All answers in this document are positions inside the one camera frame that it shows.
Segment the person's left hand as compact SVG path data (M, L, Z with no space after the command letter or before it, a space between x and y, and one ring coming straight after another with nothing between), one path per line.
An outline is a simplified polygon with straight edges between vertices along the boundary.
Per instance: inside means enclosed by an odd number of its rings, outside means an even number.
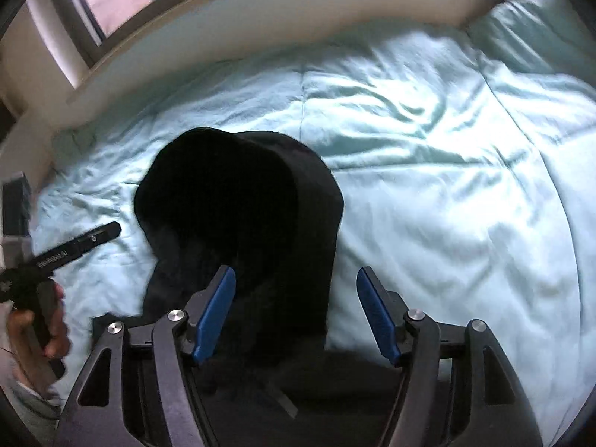
M27 330L33 327L34 338L47 360L62 359L71 349L69 328L65 323L65 292L52 280L46 280L14 297L13 310L6 327L13 347L28 339Z

